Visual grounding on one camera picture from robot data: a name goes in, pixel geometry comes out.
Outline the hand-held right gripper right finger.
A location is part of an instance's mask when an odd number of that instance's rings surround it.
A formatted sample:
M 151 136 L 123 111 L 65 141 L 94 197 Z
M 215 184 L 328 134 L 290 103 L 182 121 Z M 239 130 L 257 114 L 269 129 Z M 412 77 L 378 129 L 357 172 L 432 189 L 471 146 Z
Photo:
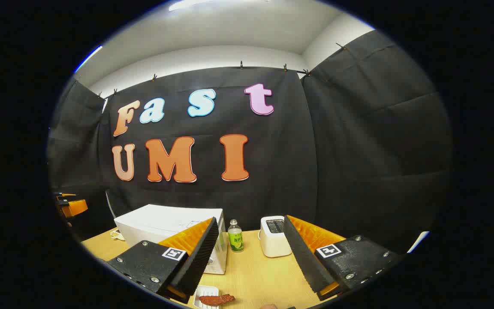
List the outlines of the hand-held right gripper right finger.
M 362 235 L 345 238 L 290 215 L 283 221 L 294 258 L 320 301 L 368 285 L 403 258 Z

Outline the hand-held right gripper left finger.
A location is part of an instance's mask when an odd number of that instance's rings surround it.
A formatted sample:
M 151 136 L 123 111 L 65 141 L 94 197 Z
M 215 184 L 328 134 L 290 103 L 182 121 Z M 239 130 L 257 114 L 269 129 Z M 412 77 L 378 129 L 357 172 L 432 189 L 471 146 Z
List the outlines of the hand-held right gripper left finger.
M 188 303 L 219 237 L 215 217 L 159 242 L 142 240 L 106 261 L 112 271 L 160 297 Z

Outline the red-brown meat strip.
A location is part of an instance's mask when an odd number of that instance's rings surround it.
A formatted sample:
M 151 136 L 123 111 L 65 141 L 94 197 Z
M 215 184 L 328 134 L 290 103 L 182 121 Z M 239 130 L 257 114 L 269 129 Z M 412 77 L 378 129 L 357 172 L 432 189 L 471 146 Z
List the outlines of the red-brown meat strip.
M 207 306 L 221 306 L 227 303 L 235 301 L 235 297 L 230 294 L 224 294 L 221 296 L 217 295 L 206 295 L 199 297 L 200 303 Z

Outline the white microwave oven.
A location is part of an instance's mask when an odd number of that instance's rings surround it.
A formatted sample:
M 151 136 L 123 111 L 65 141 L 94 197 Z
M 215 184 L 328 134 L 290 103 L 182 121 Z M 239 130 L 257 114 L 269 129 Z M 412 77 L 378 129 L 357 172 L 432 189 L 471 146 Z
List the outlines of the white microwave oven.
M 142 240 L 163 241 L 210 218 L 216 219 L 219 235 L 205 273 L 224 275 L 227 268 L 228 239 L 223 209 L 145 205 L 116 217 L 114 221 L 127 244 L 133 246 Z

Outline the white toaster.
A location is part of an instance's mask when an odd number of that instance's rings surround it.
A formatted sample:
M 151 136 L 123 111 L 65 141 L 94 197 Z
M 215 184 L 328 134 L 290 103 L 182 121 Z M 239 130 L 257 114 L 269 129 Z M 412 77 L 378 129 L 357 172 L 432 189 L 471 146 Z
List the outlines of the white toaster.
M 280 258 L 292 254 L 284 231 L 283 216 L 267 216 L 260 220 L 258 239 L 266 257 Z

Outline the white ribbed tray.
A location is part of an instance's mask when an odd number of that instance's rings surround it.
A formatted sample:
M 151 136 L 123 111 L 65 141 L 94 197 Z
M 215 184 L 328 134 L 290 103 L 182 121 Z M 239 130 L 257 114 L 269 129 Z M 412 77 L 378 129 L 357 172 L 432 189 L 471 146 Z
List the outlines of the white ribbed tray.
M 202 303 L 200 297 L 219 297 L 220 291 L 214 286 L 199 285 L 193 296 L 192 305 L 198 309 L 221 309 L 221 306 L 210 306 Z

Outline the green label drink bottle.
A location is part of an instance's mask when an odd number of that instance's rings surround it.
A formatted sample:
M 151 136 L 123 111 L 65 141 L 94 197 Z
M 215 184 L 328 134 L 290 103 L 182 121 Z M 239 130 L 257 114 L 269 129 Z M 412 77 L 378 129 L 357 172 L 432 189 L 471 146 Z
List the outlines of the green label drink bottle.
M 231 219 L 229 223 L 228 239 L 233 252 L 242 252 L 244 250 L 242 229 L 236 219 Z

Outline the black backdrop cloth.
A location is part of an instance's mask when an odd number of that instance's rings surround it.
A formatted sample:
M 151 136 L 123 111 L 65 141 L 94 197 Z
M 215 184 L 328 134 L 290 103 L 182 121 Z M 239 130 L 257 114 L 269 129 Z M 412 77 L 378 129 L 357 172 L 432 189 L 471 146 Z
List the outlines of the black backdrop cloth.
M 107 100 L 70 83 L 47 156 L 53 190 L 102 194 L 116 217 L 148 204 L 214 208 L 255 230 L 292 215 L 402 253 L 446 203 L 452 148 L 427 74 L 373 30 L 302 78 L 199 69 Z

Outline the row of black cloth clips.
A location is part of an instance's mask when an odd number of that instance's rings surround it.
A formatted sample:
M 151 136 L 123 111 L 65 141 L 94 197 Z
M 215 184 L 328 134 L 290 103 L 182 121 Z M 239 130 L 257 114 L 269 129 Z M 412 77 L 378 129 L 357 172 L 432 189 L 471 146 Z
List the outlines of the row of black cloth clips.
M 154 76 L 162 78 L 182 72 L 207 68 L 223 67 L 266 67 L 302 72 L 312 70 L 319 63 L 339 50 L 339 45 L 329 42 L 326 45 L 311 46 L 302 55 L 278 49 L 244 46 L 216 45 L 180 49 L 160 55 L 153 55 L 136 61 L 88 86 L 95 94 L 106 98 L 114 90 L 121 91 Z

